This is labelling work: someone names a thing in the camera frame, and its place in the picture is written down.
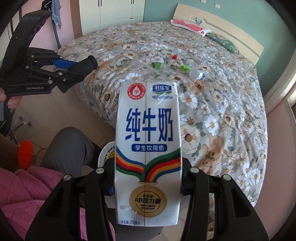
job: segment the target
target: silver screw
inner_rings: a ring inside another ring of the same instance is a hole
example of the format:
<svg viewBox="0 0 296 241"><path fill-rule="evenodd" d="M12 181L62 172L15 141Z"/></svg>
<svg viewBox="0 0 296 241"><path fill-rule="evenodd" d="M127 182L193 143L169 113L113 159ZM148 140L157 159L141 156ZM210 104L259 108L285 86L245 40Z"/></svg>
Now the silver screw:
<svg viewBox="0 0 296 241"><path fill-rule="evenodd" d="M102 174L102 173L104 173L104 168L102 168L102 167L99 167L99 168L97 168L97 170L96 170L96 173L97 174Z"/></svg>
<svg viewBox="0 0 296 241"><path fill-rule="evenodd" d="M230 181L231 180L231 176L229 176L228 174L224 174L223 175L223 179L226 181Z"/></svg>
<svg viewBox="0 0 296 241"><path fill-rule="evenodd" d="M192 168L190 168L190 171L192 173L198 173L200 170L197 167L192 167Z"/></svg>
<svg viewBox="0 0 296 241"><path fill-rule="evenodd" d="M65 181L69 181L69 180L71 179L71 175L70 175L70 174L66 174L66 175L63 177L63 179L64 179Z"/></svg>

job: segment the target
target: pink wall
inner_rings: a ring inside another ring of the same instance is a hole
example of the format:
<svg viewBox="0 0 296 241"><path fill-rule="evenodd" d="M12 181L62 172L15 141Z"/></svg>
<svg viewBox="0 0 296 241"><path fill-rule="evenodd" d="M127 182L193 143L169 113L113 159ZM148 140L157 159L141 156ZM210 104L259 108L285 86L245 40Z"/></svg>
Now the pink wall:
<svg viewBox="0 0 296 241"><path fill-rule="evenodd" d="M255 209L272 238L288 218L296 200L296 125L286 100L267 115L267 130L266 174Z"/></svg>
<svg viewBox="0 0 296 241"><path fill-rule="evenodd" d="M22 8L23 15L41 9L43 0L29 0ZM70 0L60 0L62 27L57 27L57 34L61 46L74 40L73 26L71 20ZM48 19L41 30L36 34L31 43L31 47L39 47L51 50L57 50L57 43L54 37L51 19Z"/></svg>

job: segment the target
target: bed sheet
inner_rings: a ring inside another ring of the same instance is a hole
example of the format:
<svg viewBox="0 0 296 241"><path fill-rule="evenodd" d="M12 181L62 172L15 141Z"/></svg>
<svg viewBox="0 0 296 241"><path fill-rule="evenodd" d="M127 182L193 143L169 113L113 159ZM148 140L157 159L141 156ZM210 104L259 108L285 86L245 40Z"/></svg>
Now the bed sheet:
<svg viewBox="0 0 296 241"><path fill-rule="evenodd" d="M256 204L266 169L267 122L256 68L249 60L170 22L93 32L59 54L72 61L96 58L98 69L75 88L82 101L114 128L122 82L176 81L182 156L209 175L230 174ZM155 61L162 63L160 70L153 68ZM204 71L205 79L193 82L189 72L180 69L183 64Z"/></svg>

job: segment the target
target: wooden headboard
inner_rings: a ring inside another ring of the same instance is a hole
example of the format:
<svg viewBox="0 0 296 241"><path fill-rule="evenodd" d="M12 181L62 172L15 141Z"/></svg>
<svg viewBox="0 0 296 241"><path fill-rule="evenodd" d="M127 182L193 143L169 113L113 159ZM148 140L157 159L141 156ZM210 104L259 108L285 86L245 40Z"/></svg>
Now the wooden headboard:
<svg viewBox="0 0 296 241"><path fill-rule="evenodd" d="M195 22L194 18L202 19L201 26L211 29L211 33L219 34L232 41L239 52L256 64L263 51L263 46L230 22L201 9L178 4L174 19Z"/></svg>

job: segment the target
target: person's hand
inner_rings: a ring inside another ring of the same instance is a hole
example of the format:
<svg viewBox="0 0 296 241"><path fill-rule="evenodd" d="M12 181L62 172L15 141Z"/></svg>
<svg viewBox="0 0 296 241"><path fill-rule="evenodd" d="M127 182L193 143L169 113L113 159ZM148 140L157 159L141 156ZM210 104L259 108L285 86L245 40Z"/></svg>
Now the person's hand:
<svg viewBox="0 0 296 241"><path fill-rule="evenodd" d="M0 88L0 101L6 100L6 94L4 93L4 90ZM7 105L9 109L15 109L20 104L20 101L22 100L22 96L17 97L11 97L11 99L8 101Z"/></svg>

